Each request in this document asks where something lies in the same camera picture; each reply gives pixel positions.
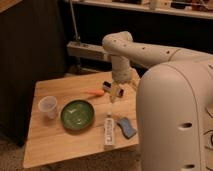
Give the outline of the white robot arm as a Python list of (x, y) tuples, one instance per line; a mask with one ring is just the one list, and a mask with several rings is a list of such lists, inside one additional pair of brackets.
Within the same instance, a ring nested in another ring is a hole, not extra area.
[(142, 171), (207, 171), (203, 116), (213, 112), (213, 54), (106, 35), (112, 78), (132, 81), (131, 62), (147, 71), (135, 85)]

